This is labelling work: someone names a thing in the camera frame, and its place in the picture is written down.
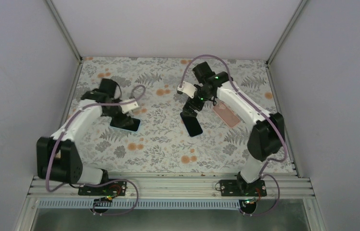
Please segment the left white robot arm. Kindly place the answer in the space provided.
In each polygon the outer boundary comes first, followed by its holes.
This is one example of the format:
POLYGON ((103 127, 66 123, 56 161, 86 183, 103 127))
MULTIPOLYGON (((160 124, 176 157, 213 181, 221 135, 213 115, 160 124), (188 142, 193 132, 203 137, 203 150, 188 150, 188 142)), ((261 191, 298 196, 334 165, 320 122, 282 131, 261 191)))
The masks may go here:
POLYGON ((98 88, 85 92, 75 113, 51 136, 40 137, 36 144, 38 176, 48 184, 51 180, 65 184, 89 184, 98 195, 109 191, 107 171, 85 166, 77 144, 100 117, 111 118, 117 128, 134 126, 129 113, 139 108, 134 96, 127 100, 116 97, 118 83, 102 79, 98 88))

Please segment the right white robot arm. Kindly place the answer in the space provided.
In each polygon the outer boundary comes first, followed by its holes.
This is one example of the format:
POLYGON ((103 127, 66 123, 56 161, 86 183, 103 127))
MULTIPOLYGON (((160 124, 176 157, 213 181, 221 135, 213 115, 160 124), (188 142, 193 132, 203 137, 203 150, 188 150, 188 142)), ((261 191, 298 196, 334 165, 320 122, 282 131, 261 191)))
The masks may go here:
POLYGON ((249 129, 247 149, 249 157, 245 166, 237 174, 237 191, 243 196, 255 190, 255 181, 262 177, 268 162, 283 162, 288 150, 285 142, 284 117, 280 113, 270 113, 253 102, 235 83, 227 67, 216 74, 207 62, 192 69, 198 84, 181 78, 177 86, 179 94, 188 96, 182 113, 185 117, 196 118, 205 102, 219 99, 245 122, 249 129))

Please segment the pink phone case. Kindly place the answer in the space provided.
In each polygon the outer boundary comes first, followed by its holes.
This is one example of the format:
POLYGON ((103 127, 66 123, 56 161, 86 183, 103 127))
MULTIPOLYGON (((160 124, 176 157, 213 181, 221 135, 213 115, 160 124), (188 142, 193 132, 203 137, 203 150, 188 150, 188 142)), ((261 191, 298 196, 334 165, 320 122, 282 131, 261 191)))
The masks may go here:
POLYGON ((213 106, 213 111, 229 128, 234 128, 241 122, 240 118, 223 102, 213 106))

